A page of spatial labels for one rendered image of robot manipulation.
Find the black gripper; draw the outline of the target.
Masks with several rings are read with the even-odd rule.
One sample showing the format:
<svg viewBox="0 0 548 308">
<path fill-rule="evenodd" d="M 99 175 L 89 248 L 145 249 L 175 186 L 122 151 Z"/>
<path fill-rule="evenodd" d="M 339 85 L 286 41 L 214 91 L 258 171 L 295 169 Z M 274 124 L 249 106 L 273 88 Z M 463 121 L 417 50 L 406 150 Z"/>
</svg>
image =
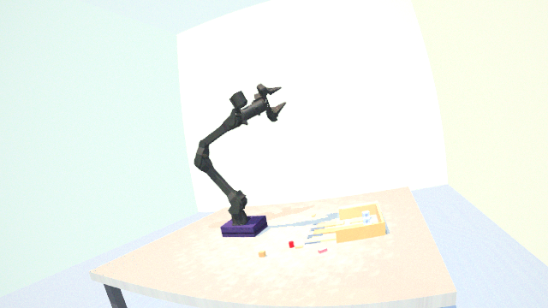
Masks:
<svg viewBox="0 0 548 308">
<path fill-rule="evenodd" d="M 283 107 L 285 106 L 287 102 L 285 101 L 275 107 L 271 107 L 266 96 L 267 94 L 271 95 L 276 91 L 280 91 L 282 87 L 279 86 L 279 87 L 268 88 L 268 87 L 265 87 L 264 84 L 262 83 L 258 84 L 256 87 L 262 98 L 259 99 L 259 101 L 257 101 L 256 103 L 254 102 L 251 103 L 255 116 L 260 116 L 261 113 L 265 112 L 266 116 L 269 118 L 270 121 L 272 122 L 277 121 L 278 115 L 280 114 L 281 110 L 283 109 Z"/>
</svg>

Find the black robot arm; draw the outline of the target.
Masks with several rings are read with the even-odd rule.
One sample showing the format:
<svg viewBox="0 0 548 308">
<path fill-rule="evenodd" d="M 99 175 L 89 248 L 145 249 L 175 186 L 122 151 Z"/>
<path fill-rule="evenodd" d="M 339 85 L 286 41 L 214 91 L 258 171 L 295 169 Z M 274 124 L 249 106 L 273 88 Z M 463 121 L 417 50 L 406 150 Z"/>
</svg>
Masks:
<svg viewBox="0 0 548 308">
<path fill-rule="evenodd" d="M 197 169 L 206 173 L 214 181 L 216 186 L 227 195 L 229 203 L 231 204 L 230 208 L 228 208 L 228 212 L 233 222 L 232 226 L 241 226 L 246 225 L 247 222 L 247 214 L 244 211 L 245 206 L 247 205 L 247 195 L 245 195 L 241 189 L 239 191 L 233 189 L 232 186 L 219 174 L 219 172 L 213 168 L 210 159 L 210 144 L 216 139 L 221 138 L 227 132 L 235 130 L 241 125 L 247 125 L 247 121 L 254 118 L 255 113 L 251 104 L 246 106 L 247 99 L 245 95 L 243 95 L 242 91 L 234 93 L 229 101 L 234 106 L 229 114 L 229 117 L 220 127 L 215 129 L 212 133 L 199 142 L 194 159 L 194 165 Z"/>
</svg>

